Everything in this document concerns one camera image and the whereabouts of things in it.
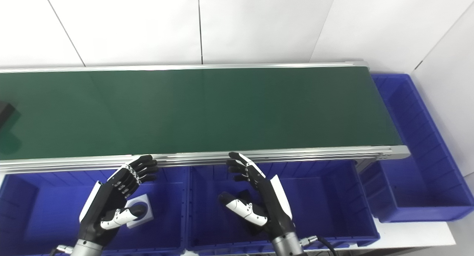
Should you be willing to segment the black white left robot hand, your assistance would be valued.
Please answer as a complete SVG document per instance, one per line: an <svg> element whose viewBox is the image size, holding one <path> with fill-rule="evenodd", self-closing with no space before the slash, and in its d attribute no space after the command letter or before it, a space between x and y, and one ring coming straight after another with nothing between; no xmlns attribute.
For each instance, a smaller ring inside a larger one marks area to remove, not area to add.
<svg viewBox="0 0 474 256"><path fill-rule="evenodd" d="M106 182L97 181L81 211L77 238L105 247L121 226L144 216L147 206L139 203L126 207L127 198L142 183L154 181L158 170L151 155L141 155L123 164Z"/></svg>

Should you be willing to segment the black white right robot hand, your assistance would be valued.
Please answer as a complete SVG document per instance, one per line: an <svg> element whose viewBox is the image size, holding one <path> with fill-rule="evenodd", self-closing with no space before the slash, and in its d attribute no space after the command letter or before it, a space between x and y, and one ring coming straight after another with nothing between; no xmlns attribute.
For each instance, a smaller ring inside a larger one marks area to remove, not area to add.
<svg viewBox="0 0 474 256"><path fill-rule="evenodd" d="M238 152L230 152L226 160L228 171L235 173L236 182L248 182L259 194L262 206L253 204L222 192L218 196L219 202L240 218L255 225L266 232L268 239L287 237L295 233L295 224L286 193L278 176L266 178L262 170L247 156Z"/></svg>

